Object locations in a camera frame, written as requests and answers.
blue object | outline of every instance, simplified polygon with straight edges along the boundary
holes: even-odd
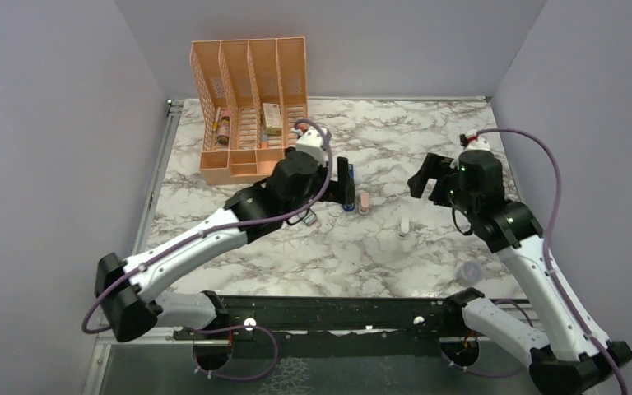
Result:
[[[348,173],[350,173],[350,178],[352,178],[352,180],[354,181],[355,180],[355,166],[352,165],[352,163],[350,163],[347,166],[347,169],[348,169]],[[345,212],[350,212],[350,211],[355,210],[355,203],[343,204],[342,205],[342,210],[345,211]]]

white robotic arm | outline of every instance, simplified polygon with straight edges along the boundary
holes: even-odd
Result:
[[[485,298],[473,300],[462,309],[464,322],[470,329],[485,334],[501,345],[527,367],[532,363],[532,349],[548,345],[551,345],[557,360],[580,361],[585,356],[594,357],[599,354],[599,350],[583,335],[546,273],[546,265],[541,258],[542,244],[543,239],[534,235],[522,240],[522,246],[518,249],[507,247],[498,251],[497,255],[524,290],[546,333],[520,322]],[[589,317],[555,264],[554,268],[573,304],[589,322],[592,335],[607,348],[609,337]]]
[[[332,158],[325,158],[327,139],[328,131],[322,136],[310,129],[270,177],[238,191],[224,207],[180,236],[124,260],[114,254],[102,258],[95,294],[118,341],[140,337],[157,325],[206,327],[219,308],[209,295],[186,300],[162,292],[213,258],[280,229],[297,207],[314,200],[351,206],[355,191],[347,159],[337,159],[338,181],[328,182]],[[505,199],[502,166],[487,144],[476,142],[471,147],[454,160],[428,154],[418,173],[408,180],[411,195],[420,198],[428,179],[437,180],[430,200],[467,217],[473,233],[515,276],[546,332],[505,313],[477,290],[457,305],[463,324],[488,336],[527,366],[542,393],[581,393],[611,372],[593,338],[619,366],[632,359],[631,350],[625,342],[611,341],[588,316],[555,264],[548,271],[542,257],[542,229],[532,212],[520,202]],[[589,336],[560,297],[552,273],[588,322]],[[161,307],[164,298],[172,303]],[[556,385],[556,380],[566,383]]]

organizer compartment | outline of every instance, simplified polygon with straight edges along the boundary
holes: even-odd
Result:
[[[294,121],[308,117],[303,37],[195,41],[190,52],[205,118],[200,171],[210,185],[254,183],[270,175],[296,143]],[[279,103],[282,134],[263,135],[263,103]],[[227,145],[215,125],[230,112]]]

cable clip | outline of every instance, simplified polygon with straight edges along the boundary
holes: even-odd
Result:
[[[291,130],[297,138],[304,136],[304,132],[301,130],[301,128],[292,128]]]
[[[472,129],[465,134],[459,135],[459,142],[462,144],[464,148],[466,148],[470,142],[478,138],[478,134],[476,134],[476,132],[478,132],[478,129]]]

small bottle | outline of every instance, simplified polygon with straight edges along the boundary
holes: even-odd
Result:
[[[222,146],[229,144],[230,117],[231,112],[225,109],[221,112],[219,123],[216,126],[216,143]]]
[[[260,133],[260,147],[268,148],[269,144],[267,143],[267,132],[265,132],[265,125],[263,125],[261,129],[263,131]]]
[[[369,192],[360,192],[360,214],[366,214],[369,212]]]
[[[411,232],[411,222],[407,216],[402,216],[398,221],[398,237],[405,239],[408,233]]]
[[[350,175],[351,179],[355,179],[355,166],[352,163],[350,163],[347,166],[347,173]],[[355,202],[343,204],[342,205],[342,210],[345,211],[345,212],[350,212],[350,211],[355,210]]]

